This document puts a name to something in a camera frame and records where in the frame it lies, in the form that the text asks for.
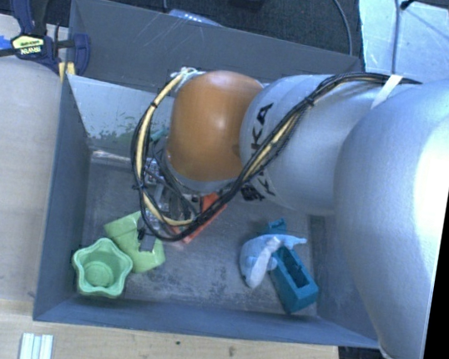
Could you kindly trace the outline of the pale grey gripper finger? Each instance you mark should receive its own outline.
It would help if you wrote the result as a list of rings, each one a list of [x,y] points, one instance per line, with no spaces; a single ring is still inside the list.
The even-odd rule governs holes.
[[[139,221],[137,239],[139,243],[139,251],[152,252],[154,249],[155,235],[147,226],[144,220]]]

